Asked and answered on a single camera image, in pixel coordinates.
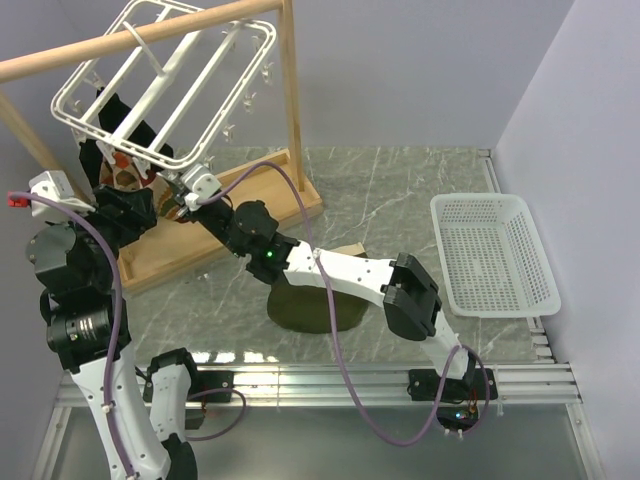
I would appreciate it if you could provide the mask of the patterned striped underwear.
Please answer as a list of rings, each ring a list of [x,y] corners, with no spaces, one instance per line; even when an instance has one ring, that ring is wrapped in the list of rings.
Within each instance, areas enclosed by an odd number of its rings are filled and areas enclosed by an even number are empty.
[[[147,189],[152,192],[155,213],[158,217],[179,222],[181,205],[170,183],[151,169],[142,175],[131,156],[116,152],[112,162],[104,158],[99,173],[99,183],[124,192]]]

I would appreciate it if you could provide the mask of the olive green underwear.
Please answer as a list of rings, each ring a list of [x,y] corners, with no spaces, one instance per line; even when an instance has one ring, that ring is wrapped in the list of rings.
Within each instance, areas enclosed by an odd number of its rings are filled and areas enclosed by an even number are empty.
[[[369,303],[356,296],[334,292],[336,324],[339,332],[356,328],[362,322]],[[290,285],[285,277],[271,285],[267,315],[279,327],[297,333],[331,333],[326,290],[315,286]]]

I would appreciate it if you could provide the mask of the white plastic clip hanger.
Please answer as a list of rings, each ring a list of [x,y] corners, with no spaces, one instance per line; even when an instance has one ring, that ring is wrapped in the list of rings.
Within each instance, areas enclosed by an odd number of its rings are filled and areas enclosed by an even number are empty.
[[[69,126],[78,141],[93,139],[107,151],[113,149],[131,155],[133,158],[156,165],[166,171],[182,173],[194,163],[204,161],[205,154],[220,133],[228,133],[231,126],[228,120],[239,103],[245,100],[249,87],[258,73],[262,73],[265,81],[270,81],[269,58],[275,48],[278,37],[276,27],[263,20],[248,18],[234,19],[224,31],[224,39],[212,53],[198,76],[190,85],[183,98],[177,104],[163,126],[157,131],[149,143],[135,140],[134,130],[146,120],[147,114],[171,86],[177,74],[186,64],[190,51],[201,39],[203,30],[196,29],[186,33],[178,43],[174,52],[163,64],[159,63],[149,48],[150,43],[141,37],[141,29],[133,26],[130,19],[143,6],[152,6],[158,10],[156,23],[172,18],[181,19],[188,14],[199,13],[199,7],[177,1],[131,1],[121,11],[112,25],[107,29],[108,35],[127,31],[135,37],[133,52],[122,63],[120,68],[104,83],[94,71],[99,59],[86,60],[74,71],[71,77],[56,93],[51,103],[52,116]],[[244,30],[256,32],[257,43],[255,53],[234,87],[222,102],[194,147],[185,155],[172,158],[161,152],[161,148],[178,124],[194,104],[198,96],[218,69],[227,54],[234,48],[236,38]],[[114,128],[96,126],[94,121],[101,113],[107,112],[107,103],[118,92],[123,82],[130,76],[134,68],[146,56],[156,72],[140,99],[130,107],[123,119],[116,122]]]

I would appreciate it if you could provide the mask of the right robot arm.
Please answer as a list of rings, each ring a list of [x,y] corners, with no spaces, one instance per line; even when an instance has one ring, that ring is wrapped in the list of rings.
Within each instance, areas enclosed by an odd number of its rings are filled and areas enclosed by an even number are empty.
[[[443,400],[462,400],[474,390],[476,360],[461,347],[442,311],[438,285],[414,256],[369,259],[314,249],[279,233],[278,221],[260,200],[236,208],[221,198],[196,202],[188,217],[234,255],[248,256],[246,269],[265,284],[282,280],[321,288],[328,279],[328,290],[382,308],[393,334],[423,344],[441,379]]]

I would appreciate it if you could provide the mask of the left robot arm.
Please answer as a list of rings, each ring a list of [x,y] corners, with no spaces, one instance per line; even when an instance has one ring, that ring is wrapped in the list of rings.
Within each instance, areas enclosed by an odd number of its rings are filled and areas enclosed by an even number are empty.
[[[152,359],[151,402],[144,402],[117,259],[122,247],[155,227],[153,194],[101,185],[95,199],[76,198],[61,172],[31,180],[24,197],[11,196],[47,224],[26,256],[44,287],[48,347],[91,410],[111,478],[195,479],[186,403],[231,390],[206,386],[191,353],[180,348]]]

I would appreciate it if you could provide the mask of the white plastic basket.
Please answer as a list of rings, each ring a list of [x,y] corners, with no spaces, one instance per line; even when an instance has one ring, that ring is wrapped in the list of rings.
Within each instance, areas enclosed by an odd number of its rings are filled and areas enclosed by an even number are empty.
[[[561,309],[526,202],[511,194],[439,194],[430,202],[450,308],[457,316],[527,318]]]

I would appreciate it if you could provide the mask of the aluminium mounting rail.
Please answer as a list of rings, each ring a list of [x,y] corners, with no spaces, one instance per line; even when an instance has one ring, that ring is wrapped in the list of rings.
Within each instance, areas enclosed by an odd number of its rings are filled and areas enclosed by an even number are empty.
[[[236,365],[241,397],[214,406],[194,451],[203,479],[600,479],[566,364],[496,364],[498,396],[468,436],[376,437],[329,365]]]

